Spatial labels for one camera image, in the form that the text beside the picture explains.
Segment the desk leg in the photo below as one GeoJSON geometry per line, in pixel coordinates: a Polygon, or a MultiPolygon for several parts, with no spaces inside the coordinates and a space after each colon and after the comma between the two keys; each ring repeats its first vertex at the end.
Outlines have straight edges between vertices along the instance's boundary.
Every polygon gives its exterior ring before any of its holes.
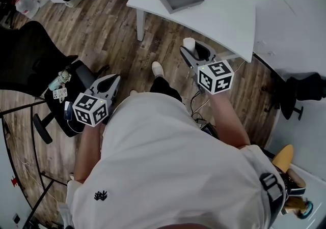
{"type": "Polygon", "coordinates": [[[144,38],[145,11],[137,9],[137,39],[142,41],[144,38]]]}

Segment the wooden floor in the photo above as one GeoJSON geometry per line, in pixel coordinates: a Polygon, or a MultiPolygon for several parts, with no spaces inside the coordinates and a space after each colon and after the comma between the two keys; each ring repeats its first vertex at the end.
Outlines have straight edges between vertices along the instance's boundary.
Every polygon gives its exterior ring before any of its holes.
{"type": "MultiPolygon", "coordinates": [[[[126,7],[128,0],[83,0],[78,7],[68,8],[64,4],[48,2],[39,10],[33,20],[39,21],[49,36],[65,55],[78,54],[92,71],[97,71],[105,64],[110,65],[110,73],[122,77],[118,101],[128,96],[130,90],[149,91],[154,77],[151,72],[153,61],[162,63],[166,79],[178,90],[183,102],[189,109],[190,98],[196,93],[189,68],[179,54],[179,47],[185,37],[193,37],[213,46],[217,52],[224,48],[204,36],[171,21],[155,15],[147,15],[145,37],[137,41],[136,12],[126,7]]],[[[28,19],[22,15],[16,18],[15,27],[20,28],[28,19]]],[[[243,62],[236,59],[230,62],[235,70],[243,62]]],[[[263,85],[270,85],[270,71],[253,58],[244,63],[235,73],[230,100],[245,126],[249,137],[259,145],[264,145],[271,132],[276,111],[265,113],[270,103],[267,93],[261,92],[263,85]]],[[[193,108],[196,109],[207,100],[198,96],[193,108]]],[[[14,91],[0,91],[1,110],[34,102],[29,95],[14,91]]],[[[46,104],[33,108],[41,118],[49,110],[46,104]]],[[[211,109],[207,103],[199,111],[213,123],[211,109]]],[[[23,191],[32,206],[42,194],[41,181],[38,177],[30,131],[30,109],[24,109],[5,116],[11,136],[7,144],[11,152],[23,191]]],[[[53,143],[46,145],[34,129],[36,152],[40,170],[62,181],[69,180],[73,171],[75,153],[80,135],[68,138],[53,120],[47,130],[53,143]]],[[[43,179],[45,186],[48,179],[43,179]]],[[[54,183],[45,199],[36,211],[36,217],[43,223],[56,221],[56,200],[64,202],[66,187],[54,183]]]]}

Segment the person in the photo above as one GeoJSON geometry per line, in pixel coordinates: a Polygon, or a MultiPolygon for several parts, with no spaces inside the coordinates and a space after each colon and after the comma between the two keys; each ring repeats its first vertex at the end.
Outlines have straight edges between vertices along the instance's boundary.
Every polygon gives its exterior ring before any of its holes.
{"type": "Polygon", "coordinates": [[[256,169],[281,177],[250,145],[227,95],[208,94],[216,139],[189,116],[162,66],[152,70],[150,92],[131,91],[116,108],[101,148],[100,125],[84,128],[66,201],[75,228],[268,228],[256,169]]]}

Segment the white sneaker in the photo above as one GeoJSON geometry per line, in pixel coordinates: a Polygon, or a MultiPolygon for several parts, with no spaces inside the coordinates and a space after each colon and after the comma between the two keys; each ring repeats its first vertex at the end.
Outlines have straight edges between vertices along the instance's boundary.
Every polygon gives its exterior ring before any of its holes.
{"type": "Polygon", "coordinates": [[[163,77],[164,78],[164,70],[162,65],[159,62],[152,63],[152,71],[154,73],[155,78],[163,77]]]}
{"type": "Polygon", "coordinates": [[[136,90],[131,90],[130,93],[129,93],[129,96],[132,96],[132,95],[135,95],[137,94],[138,92],[136,90]]]}

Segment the white t-shirt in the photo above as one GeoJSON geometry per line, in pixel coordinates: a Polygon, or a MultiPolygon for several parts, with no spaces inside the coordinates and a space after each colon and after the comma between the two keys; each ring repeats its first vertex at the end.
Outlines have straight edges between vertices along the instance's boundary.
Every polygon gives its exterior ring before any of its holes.
{"type": "Polygon", "coordinates": [[[67,204],[76,229],[267,228],[268,198],[253,165],[281,182],[257,146],[229,146],[201,131],[178,100],[139,93],[116,109],[101,160],[84,184],[68,183],[67,204]]]}

